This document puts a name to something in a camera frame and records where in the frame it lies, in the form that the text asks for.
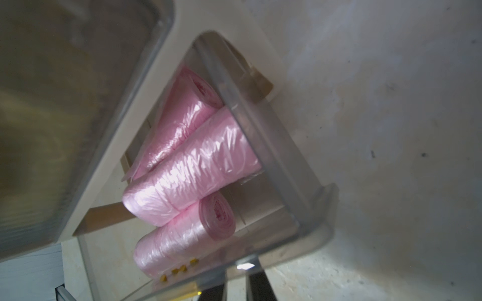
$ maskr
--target white wall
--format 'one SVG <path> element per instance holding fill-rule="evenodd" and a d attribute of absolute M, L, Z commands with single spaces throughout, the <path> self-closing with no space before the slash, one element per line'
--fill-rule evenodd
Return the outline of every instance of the white wall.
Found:
<path fill-rule="evenodd" d="M 2 301 L 55 301 L 64 283 L 60 244 L 0 262 Z"/>

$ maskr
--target metal leg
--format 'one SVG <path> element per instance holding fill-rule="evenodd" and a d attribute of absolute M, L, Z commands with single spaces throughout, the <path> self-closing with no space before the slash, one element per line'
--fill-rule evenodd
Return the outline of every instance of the metal leg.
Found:
<path fill-rule="evenodd" d="M 202 291 L 198 301 L 226 301 L 226 284 Z"/>
<path fill-rule="evenodd" d="M 277 301 L 265 271 L 246 277 L 247 301 Z"/>
<path fill-rule="evenodd" d="M 55 289 L 57 293 L 57 301 L 75 301 L 75 298 L 61 285 Z"/>

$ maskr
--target concrete floor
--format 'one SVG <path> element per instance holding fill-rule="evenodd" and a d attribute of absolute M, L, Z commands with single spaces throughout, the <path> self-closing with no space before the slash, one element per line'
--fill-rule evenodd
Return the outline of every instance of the concrete floor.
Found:
<path fill-rule="evenodd" d="M 482 2 L 245 4 L 288 69 L 273 108 L 340 188 L 334 240 L 267 271 L 278 299 L 482 299 Z"/>

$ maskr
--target clear plastic container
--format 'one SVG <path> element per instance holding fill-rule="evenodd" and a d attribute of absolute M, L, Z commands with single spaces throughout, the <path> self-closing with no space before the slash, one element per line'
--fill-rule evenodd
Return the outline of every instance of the clear plastic container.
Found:
<path fill-rule="evenodd" d="M 220 35 L 200 36 L 184 59 L 217 90 L 263 165 L 263 172 L 222 189 L 236 233 L 187 271 L 155 279 L 124 301 L 198 294 L 320 248 L 333 236 L 338 188 L 322 186 L 265 99 L 269 82 Z M 237 268 L 253 263 L 248 271 Z"/>

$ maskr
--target pink trash bag roll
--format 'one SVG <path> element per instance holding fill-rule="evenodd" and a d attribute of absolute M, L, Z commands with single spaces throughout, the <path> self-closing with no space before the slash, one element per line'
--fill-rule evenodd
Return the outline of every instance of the pink trash bag roll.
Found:
<path fill-rule="evenodd" d="M 156 118 L 157 126 L 149 132 L 122 180 L 135 180 L 153 170 L 222 106 L 222 100 L 205 80 L 194 71 L 182 68 L 161 117 Z"/>
<path fill-rule="evenodd" d="M 124 191 L 124 206 L 163 226 L 183 209 L 261 169 L 228 108 L 215 113 L 152 172 Z"/>
<path fill-rule="evenodd" d="M 141 238 L 134 261 L 148 277 L 156 278 L 215 251 L 235 230 L 231 207 L 220 192 L 215 192 Z"/>

